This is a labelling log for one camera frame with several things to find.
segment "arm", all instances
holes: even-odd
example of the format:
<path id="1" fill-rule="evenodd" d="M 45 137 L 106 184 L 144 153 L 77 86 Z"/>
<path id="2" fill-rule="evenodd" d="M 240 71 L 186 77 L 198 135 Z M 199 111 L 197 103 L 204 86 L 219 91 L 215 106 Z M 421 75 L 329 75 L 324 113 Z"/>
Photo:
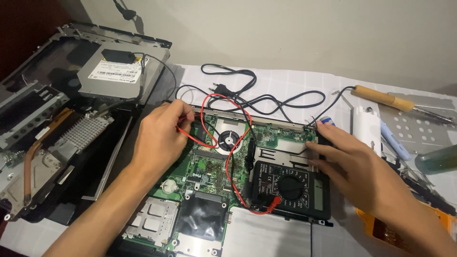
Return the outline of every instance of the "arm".
<path id="1" fill-rule="evenodd" d="M 457 256 L 456 243 L 438 217 L 414 198 L 384 160 L 344 130 L 320 121 L 317 126 L 336 148 L 307 142 L 307 147 L 329 160 L 311 162 L 330 177 L 354 206 L 393 228 L 417 256 Z"/>
<path id="2" fill-rule="evenodd" d="M 44 257 L 101 257 L 122 231 L 144 196 L 181 155 L 190 131 L 192 108 L 181 100 L 154 109 L 141 121 L 132 162 L 44 253 Z"/>

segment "digital multimeter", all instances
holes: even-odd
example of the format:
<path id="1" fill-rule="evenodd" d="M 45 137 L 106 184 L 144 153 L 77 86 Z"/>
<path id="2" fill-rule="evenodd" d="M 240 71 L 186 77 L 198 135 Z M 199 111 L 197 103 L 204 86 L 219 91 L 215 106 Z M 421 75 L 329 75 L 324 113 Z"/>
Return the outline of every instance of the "digital multimeter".
<path id="1" fill-rule="evenodd" d="M 297 220 L 330 219 L 329 177 L 323 173 L 257 161 L 252 180 L 252 203 L 280 196 L 272 214 Z"/>

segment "optical drive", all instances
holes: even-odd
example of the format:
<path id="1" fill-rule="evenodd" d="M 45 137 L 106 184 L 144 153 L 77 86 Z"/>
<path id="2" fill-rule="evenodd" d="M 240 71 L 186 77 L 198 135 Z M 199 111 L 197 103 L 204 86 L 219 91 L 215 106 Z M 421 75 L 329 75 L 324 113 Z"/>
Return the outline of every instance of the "optical drive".
<path id="1" fill-rule="evenodd" d="M 105 42 L 92 55 L 78 72 L 81 83 L 79 93 L 84 96 L 106 96 L 112 98 L 135 98 L 140 92 L 140 74 L 142 54 L 135 54 L 133 64 L 108 62 L 103 58 L 104 49 L 145 53 L 165 62 L 170 52 L 166 48 L 146 47 L 140 45 Z M 144 71 L 144 89 L 139 103 L 145 104 L 164 68 L 157 60 L 146 57 Z"/>

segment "wooden handle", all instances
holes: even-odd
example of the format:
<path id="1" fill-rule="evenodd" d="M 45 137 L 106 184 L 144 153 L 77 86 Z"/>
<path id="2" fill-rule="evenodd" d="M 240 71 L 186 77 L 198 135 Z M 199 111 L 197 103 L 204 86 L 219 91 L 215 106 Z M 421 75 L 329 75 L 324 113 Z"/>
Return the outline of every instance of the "wooden handle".
<path id="1" fill-rule="evenodd" d="M 361 85 L 356 85 L 356 88 L 351 91 L 351 94 L 392 106 L 404 112 L 409 112 L 414 108 L 414 102 L 391 96 L 389 94 L 382 93 Z"/>

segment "green bottle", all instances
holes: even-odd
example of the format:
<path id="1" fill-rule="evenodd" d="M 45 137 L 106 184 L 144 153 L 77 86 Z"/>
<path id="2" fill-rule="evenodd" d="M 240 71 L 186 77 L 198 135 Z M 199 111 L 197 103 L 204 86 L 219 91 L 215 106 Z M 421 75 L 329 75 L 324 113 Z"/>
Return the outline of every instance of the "green bottle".
<path id="1" fill-rule="evenodd" d="M 416 167 L 426 175 L 457 170 L 457 145 L 418 155 Z"/>

